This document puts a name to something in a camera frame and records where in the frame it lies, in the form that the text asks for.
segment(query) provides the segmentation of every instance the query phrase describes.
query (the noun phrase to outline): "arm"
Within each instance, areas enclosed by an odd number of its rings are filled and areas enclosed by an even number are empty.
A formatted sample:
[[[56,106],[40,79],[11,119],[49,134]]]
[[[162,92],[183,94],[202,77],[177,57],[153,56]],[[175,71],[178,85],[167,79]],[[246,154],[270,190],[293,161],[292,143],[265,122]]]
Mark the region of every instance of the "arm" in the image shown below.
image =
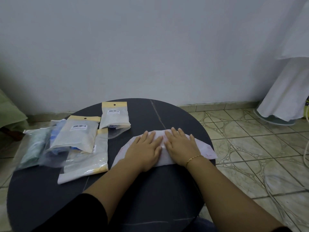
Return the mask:
[[[152,141],[155,132],[149,136],[146,131],[137,137],[128,148],[124,159],[104,174],[83,193],[93,195],[105,208],[108,222],[111,220],[118,202],[141,172],[155,165],[160,157],[162,137]]]
[[[204,202],[219,231],[265,231],[283,226],[272,215],[244,194],[213,164],[200,155],[193,135],[190,140],[181,129],[165,132],[171,158],[186,166],[199,186]]]

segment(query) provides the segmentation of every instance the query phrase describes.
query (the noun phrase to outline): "brown object on floor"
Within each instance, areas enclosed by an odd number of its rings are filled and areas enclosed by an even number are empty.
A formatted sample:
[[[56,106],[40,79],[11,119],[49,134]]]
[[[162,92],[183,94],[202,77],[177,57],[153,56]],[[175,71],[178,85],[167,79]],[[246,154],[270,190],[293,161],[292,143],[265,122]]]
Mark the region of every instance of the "brown object on floor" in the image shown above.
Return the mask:
[[[6,127],[0,128],[0,131],[5,133],[6,135],[9,135],[11,138],[13,138],[14,141],[20,141],[25,134],[19,131],[11,131]]]

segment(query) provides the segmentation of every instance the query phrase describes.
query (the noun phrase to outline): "person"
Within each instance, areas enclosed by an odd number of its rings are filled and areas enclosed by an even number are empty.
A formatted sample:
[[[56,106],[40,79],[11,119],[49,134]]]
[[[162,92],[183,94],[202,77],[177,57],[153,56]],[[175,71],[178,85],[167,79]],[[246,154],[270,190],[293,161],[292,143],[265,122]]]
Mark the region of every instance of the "person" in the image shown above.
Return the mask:
[[[165,134],[168,141],[164,144],[168,153],[176,164],[186,167],[196,181],[216,230],[291,231],[204,158],[192,134],[188,139],[181,129],[177,131],[174,128],[172,133],[166,131]],[[33,231],[107,231],[108,223],[126,190],[141,172],[151,169],[159,159],[163,138],[153,140],[154,135],[154,132],[148,135],[146,131],[137,137],[124,159]],[[196,228],[207,231],[211,227],[209,224]]]

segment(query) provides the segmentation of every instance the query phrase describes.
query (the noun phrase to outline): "tile baseboard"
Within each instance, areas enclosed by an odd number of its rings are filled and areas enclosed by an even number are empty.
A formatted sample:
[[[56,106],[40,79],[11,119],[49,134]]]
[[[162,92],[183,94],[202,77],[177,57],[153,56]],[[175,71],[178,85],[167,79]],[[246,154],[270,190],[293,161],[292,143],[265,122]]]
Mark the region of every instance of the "tile baseboard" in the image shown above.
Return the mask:
[[[73,114],[74,112],[62,112],[62,113],[45,113],[37,115],[26,115],[28,117],[28,122],[42,122],[51,120],[62,120],[65,117]]]
[[[259,101],[206,103],[178,106],[186,112],[256,108]]]

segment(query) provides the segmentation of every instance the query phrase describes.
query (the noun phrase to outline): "light green cloth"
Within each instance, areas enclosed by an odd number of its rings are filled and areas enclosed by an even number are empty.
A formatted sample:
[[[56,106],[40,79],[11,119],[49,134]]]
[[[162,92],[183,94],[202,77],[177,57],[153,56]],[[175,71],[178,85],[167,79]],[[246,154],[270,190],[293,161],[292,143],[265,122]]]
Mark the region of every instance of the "light green cloth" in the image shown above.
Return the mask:
[[[0,90],[0,128],[23,132],[29,128],[26,119],[26,115]]]

